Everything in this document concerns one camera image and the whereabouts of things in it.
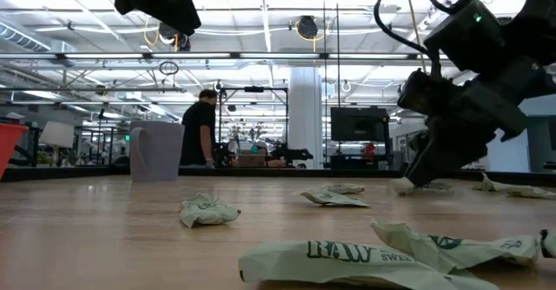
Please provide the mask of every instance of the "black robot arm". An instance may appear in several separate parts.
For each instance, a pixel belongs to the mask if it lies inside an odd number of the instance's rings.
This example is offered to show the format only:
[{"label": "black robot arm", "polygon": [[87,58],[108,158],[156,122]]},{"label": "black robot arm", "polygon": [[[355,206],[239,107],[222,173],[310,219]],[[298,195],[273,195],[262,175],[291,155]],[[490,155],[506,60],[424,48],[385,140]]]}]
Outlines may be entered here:
[{"label": "black robot arm", "polygon": [[[416,156],[405,173],[416,187],[485,156],[497,129],[504,131],[502,141],[521,134],[526,116],[520,103],[556,93],[543,69],[556,60],[555,0],[526,0],[505,25],[479,0],[434,6],[449,17],[427,37],[426,48],[394,34],[380,21],[378,9],[374,13],[387,34],[423,52],[433,64],[431,75],[417,70],[407,79],[398,101],[401,108],[427,116],[427,131],[410,143]],[[478,75],[461,86],[443,78],[440,50],[458,69]]]}]

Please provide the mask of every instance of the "ceiling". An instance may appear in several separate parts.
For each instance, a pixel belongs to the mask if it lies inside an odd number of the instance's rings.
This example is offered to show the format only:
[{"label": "ceiling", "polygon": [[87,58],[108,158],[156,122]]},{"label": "ceiling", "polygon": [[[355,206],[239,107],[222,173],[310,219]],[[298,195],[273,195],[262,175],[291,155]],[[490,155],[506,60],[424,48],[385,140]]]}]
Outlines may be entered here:
[{"label": "ceiling", "polygon": [[[0,0],[0,21],[10,22],[38,41],[63,41],[78,52],[173,52],[174,47],[156,39],[158,21],[142,12],[121,16],[115,12],[114,0]],[[373,18],[376,0],[194,0],[202,27],[190,38],[194,52],[327,52],[327,53],[407,53],[414,52],[384,35]],[[496,16],[514,16],[525,0],[482,0]],[[400,35],[415,39],[408,0],[385,0],[381,18]],[[420,29],[420,38],[446,17],[431,9],[428,0],[412,0],[414,18]],[[319,26],[317,42],[301,39],[295,31],[295,22],[301,16],[313,16]],[[2,52],[29,52],[0,39]],[[70,87],[154,88],[161,87],[166,76],[157,70],[158,63],[138,66],[137,61],[108,62],[109,70],[99,67],[95,60],[81,61],[73,68],[53,67],[48,62],[11,61],[4,67],[6,74],[18,72],[32,74],[35,78],[3,79],[3,85],[18,87],[53,87],[72,80]],[[177,85],[180,92],[143,92],[147,102],[184,102],[193,100],[201,88],[212,87],[220,81],[225,87],[262,85],[287,87],[289,71],[293,65],[283,62],[257,62],[240,60],[181,61],[182,69],[167,78],[165,87]],[[328,61],[304,65],[318,66],[326,82],[340,80],[349,84],[349,90],[340,91],[343,102],[395,102],[399,85],[420,62],[341,63]],[[461,73],[447,65],[446,76]],[[73,92],[64,94],[71,101],[121,101],[122,94],[107,96]],[[337,91],[331,95],[338,100]],[[17,100],[44,100],[45,98],[17,94]],[[271,93],[238,93],[234,99],[242,102],[275,102],[266,108],[238,107],[234,115],[283,114],[285,109]],[[98,106],[76,105],[88,111]],[[161,105],[168,113],[181,116],[188,104]],[[132,106],[118,108],[119,113],[137,116]]]}]

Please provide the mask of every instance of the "man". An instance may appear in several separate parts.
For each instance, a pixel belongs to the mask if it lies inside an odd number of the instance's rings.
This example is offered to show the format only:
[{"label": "man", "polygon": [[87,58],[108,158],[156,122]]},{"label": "man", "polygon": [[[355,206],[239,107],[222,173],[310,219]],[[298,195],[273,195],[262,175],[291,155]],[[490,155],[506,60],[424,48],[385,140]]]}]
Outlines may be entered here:
[{"label": "man", "polygon": [[205,89],[183,115],[185,126],[181,164],[188,168],[214,168],[215,109],[218,93]]}]

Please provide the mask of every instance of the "workstation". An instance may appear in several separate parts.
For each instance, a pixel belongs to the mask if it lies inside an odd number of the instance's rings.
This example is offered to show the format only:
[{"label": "workstation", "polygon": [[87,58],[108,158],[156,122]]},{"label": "workstation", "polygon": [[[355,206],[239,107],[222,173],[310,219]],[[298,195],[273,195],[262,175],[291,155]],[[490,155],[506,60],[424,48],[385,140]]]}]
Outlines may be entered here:
[{"label": "workstation", "polygon": [[0,0],[0,287],[554,288],[554,11]]}]

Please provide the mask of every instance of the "orange container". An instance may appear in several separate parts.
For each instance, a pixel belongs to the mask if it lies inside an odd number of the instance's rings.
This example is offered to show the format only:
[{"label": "orange container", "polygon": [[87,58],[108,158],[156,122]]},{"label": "orange container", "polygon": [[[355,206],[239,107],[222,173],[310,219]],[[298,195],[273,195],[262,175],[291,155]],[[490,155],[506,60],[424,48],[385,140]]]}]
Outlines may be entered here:
[{"label": "orange container", "polygon": [[28,129],[26,126],[0,123],[0,179],[8,166],[11,155],[14,154],[14,147],[19,137]]}]

